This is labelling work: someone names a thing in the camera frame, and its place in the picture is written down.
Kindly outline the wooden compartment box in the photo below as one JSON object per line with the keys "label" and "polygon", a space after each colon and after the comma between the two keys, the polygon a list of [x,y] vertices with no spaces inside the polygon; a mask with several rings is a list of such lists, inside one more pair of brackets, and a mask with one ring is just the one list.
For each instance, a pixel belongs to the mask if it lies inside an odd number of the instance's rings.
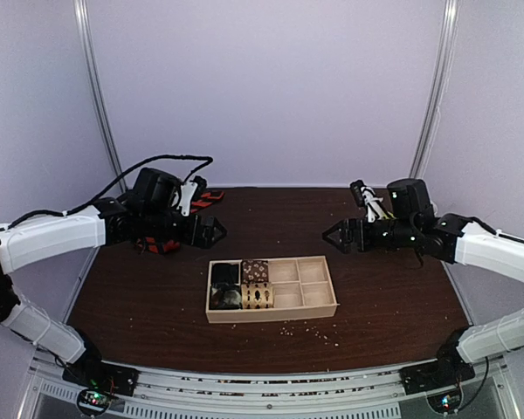
{"label": "wooden compartment box", "polygon": [[211,324],[329,318],[337,306],[324,256],[209,263],[205,314]]}

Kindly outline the red navy striped tie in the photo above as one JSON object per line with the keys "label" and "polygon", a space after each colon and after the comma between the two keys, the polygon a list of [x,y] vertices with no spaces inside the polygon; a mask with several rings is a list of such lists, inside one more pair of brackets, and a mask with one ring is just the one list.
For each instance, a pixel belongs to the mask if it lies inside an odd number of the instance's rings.
{"label": "red navy striped tie", "polygon": [[[192,203],[190,216],[193,214],[199,215],[202,210],[222,202],[224,200],[224,194],[225,192],[222,190],[208,190],[207,192],[203,192],[200,198]],[[172,219],[181,215],[178,211],[170,211],[169,214],[172,216]],[[170,240],[169,233],[170,227],[169,231],[164,229],[146,231],[140,237],[134,239],[132,243],[140,252],[150,252],[159,255],[169,254],[170,252],[179,250],[183,246]]]}

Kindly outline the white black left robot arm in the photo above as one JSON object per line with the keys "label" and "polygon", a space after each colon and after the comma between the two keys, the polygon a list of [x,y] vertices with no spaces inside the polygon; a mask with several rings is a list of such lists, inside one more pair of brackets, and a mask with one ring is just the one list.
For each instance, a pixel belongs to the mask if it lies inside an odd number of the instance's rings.
{"label": "white black left robot arm", "polygon": [[74,364],[74,373],[88,387],[102,386],[107,366],[93,357],[83,335],[16,293],[11,273],[73,251],[124,242],[209,249],[227,230],[215,217],[203,218],[193,211],[205,188],[200,176],[182,181],[144,168],[133,188],[118,197],[100,193],[80,209],[41,210],[0,224],[0,326]]}

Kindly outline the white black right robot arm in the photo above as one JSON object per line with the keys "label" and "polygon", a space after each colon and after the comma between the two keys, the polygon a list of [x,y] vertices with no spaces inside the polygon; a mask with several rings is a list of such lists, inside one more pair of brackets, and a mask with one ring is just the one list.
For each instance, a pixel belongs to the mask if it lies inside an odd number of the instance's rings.
{"label": "white black right robot arm", "polygon": [[[437,216],[422,179],[404,178],[388,184],[391,206],[386,208],[363,181],[349,190],[362,218],[339,221],[321,237],[343,254],[382,248],[409,248],[418,258],[433,257],[447,264],[479,267],[524,284],[524,239],[496,230],[475,216]],[[524,347],[524,307],[484,325],[456,332],[439,348],[430,376],[450,384],[473,364],[496,354]]]}

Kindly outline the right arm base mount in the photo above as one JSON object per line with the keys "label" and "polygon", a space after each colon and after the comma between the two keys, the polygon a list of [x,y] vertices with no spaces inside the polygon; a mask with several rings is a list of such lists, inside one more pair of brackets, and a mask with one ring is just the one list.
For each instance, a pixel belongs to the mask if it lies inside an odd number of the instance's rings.
{"label": "right arm base mount", "polygon": [[462,384],[475,377],[473,366],[463,361],[457,350],[459,339],[466,330],[467,327],[462,327],[452,332],[438,349],[436,360],[399,370],[406,395],[453,387],[451,391],[427,397],[429,407],[443,416],[455,416],[467,409],[479,396],[490,373],[490,362],[485,358],[486,370],[478,388],[473,395],[465,396]]}

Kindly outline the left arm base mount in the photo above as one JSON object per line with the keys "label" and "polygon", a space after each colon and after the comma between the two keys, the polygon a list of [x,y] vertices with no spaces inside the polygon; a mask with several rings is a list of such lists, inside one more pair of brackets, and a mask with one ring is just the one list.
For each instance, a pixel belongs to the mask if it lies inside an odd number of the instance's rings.
{"label": "left arm base mount", "polygon": [[84,353],[74,363],[60,358],[56,362],[63,368],[64,381],[83,387],[76,396],[79,412],[84,417],[96,418],[105,414],[120,395],[134,394],[139,371],[103,361],[100,350],[90,338],[79,329],[76,332],[83,340]]}

